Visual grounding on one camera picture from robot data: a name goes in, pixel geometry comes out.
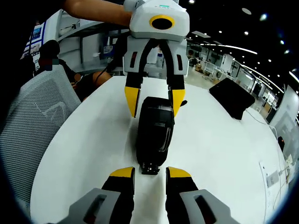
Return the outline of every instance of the floor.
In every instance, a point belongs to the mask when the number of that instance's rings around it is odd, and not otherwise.
[[[204,74],[189,66],[188,76],[185,78],[185,83],[195,85],[203,89],[210,89],[214,84]]]

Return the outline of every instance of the white table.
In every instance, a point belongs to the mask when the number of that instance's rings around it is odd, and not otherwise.
[[[166,98],[167,85],[165,80],[145,78],[137,118],[133,119],[124,95],[125,81],[124,77],[113,77],[106,82],[55,135],[33,183],[33,221],[60,221],[73,202],[91,189],[101,188],[110,173],[134,166],[135,209],[131,223],[166,224],[165,168],[173,166],[189,172],[199,189],[207,189],[229,206],[238,222],[262,223],[266,201],[259,161],[271,174],[280,170],[279,155],[284,167],[269,127],[247,112],[241,121],[231,118],[207,90],[186,84],[188,103],[175,118],[167,160],[157,176],[141,175],[133,145],[142,102],[147,96]],[[263,120],[256,111],[250,113]],[[267,203],[273,205],[279,184],[271,190]]]

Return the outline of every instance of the gripper jaw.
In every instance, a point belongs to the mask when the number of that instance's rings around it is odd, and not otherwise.
[[[188,67],[187,42],[185,40],[177,42],[158,39],[135,39],[129,36],[128,51],[124,58],[125,71],[128,72],[125,95],[133,118],[136,117],[147,56],[158,45],[165,57],[168,96],[173,106],[174,116],[177,115],[184,100],[184,74],[187,73]]]

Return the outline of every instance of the human arm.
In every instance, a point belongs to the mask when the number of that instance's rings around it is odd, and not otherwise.
[[[129,26],[131,12],[104,0],[65,0],[63,9],[73,17]]]

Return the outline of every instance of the black bag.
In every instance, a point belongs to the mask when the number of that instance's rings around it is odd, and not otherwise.
[[[142,174],[157,175],[166,160],[174,126],[169,99],[147,97],[141,107],[136,156]]]

